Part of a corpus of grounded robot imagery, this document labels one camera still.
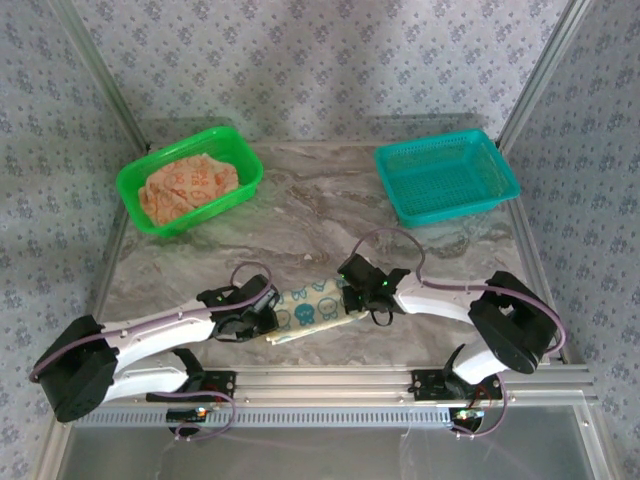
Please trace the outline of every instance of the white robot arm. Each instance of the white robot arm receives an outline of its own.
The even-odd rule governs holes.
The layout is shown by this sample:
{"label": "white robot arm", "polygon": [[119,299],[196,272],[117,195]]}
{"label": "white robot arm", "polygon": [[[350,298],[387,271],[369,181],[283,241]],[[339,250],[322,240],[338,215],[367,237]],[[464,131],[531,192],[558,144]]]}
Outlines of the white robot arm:
{"label": "white robot arm", "polygon": [[[409,270],[386,275],[357,254],[338,272],[347,283],[346,313],[367,310],[376,323],[376,314],[388,314],[388,324],[394,313],[427,313],[478,329],[481,338],[460,346],[440,371],[442,381],[434,388],[446,389],[448,399],[469,398],[477,384],[506,369],[533,373],[556,331],[540,310],[513,298],[430,288]],[[537,298],[506,272],[487,283]],[[38,360],[34,372],[62,422],[116,398],[202,390],[206,372],[191,352],[176,347],[210,338],[242,342],[269,333],[278,327],[278,298],[270,282],[256,275],[242,287],[207,290],[178,308],[135,320],[99,325],[91,316],[81,317]]]}

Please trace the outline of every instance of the cloth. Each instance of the cloth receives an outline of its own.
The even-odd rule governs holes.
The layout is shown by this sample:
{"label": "cloth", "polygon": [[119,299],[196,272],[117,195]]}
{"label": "cloth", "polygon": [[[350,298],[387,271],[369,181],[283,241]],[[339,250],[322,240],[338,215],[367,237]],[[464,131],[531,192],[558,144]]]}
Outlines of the cloth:
{"label": "cloth", "polygon": [[152,173],[138,190],[138,199],[144,213],[159,227],[237,188],[236,168],[203,153]]}
{"label": "cloth", "polygon": [[342,278],[330,278],[282,293],[275,306],[280,327],[267,335],[267,341],[278,345],[366,317],[368,312],[345,313],[341,289],[346,284]]}

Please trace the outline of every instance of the green plastic basket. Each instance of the green plastic basket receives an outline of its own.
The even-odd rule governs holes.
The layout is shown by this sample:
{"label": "green plastic basket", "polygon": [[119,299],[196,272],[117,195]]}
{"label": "green plastic basket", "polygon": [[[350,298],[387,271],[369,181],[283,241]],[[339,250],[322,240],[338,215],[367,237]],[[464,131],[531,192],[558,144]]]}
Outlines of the green plastic basket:
{"label": "green plastic basket", "polygon": [[378,148],[378,173],[408,228],[484,212],[520,194],[520,185],[482,130]]}
{"label": "green plastic basket", "polygon": [[[216,160],[235,166],[240,186],[237,190],[196,208],[171,223],[156,227],[140,206],[138,190],[144,186],[152,173],[168,163],[201,153],[208,153]],[[172,237],[249,200],[256,193],[262,174],[260,160],[240,134],[230,127],[215,127],[127,165],[118,174],[116,185],[136,227],[145,233]]]}

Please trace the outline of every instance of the gray marble surface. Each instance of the gray marble surface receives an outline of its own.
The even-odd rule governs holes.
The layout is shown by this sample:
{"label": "gray marble surface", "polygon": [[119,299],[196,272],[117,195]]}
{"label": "gray marble surface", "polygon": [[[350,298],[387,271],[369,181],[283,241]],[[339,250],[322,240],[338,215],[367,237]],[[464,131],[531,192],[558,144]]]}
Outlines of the gray marble surface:
{"label": "gray marble surface", "polygon": [[[258,260],[281,290],[335,275],[356,241],[398,221],[376,172],[372,147],[256,146],[265,167],[250,201],[161,239],[129,222],[101,321],[165,310],[200,291],[228,284],[234,266]],[[479,280],[497,269],[524,279],[503,208],[411,230],[428,252],[426,272]],[[383,270],[413,268],[418,253],[397,235],[379,236],[360,253]],[[246,280],[255,272],[239,274]],[[425,315],[398,316],[390,328],[366,318],[282,345],[258,338],[192,345],[205,366],[442,365],[477,333],[470,325]]]}

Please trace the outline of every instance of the clear acrylic panel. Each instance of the clear acrylic panel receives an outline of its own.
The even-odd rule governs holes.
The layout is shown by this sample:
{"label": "clear acrylic panel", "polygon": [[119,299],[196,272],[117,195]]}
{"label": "clear acrylic panel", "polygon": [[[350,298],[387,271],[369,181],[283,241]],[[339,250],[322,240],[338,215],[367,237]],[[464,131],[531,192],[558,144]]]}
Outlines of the clear acrylic panel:
{"label": "clear acrylic panel", "polygon": [[223,437],[191,443],[175,442],[165,427],[75,427],[58,479],[88,478],[541,480],[594,476],[573,407],[552,406],[510,408],[499,430],[474,440],[419,425],[409,429],[236,428]]}

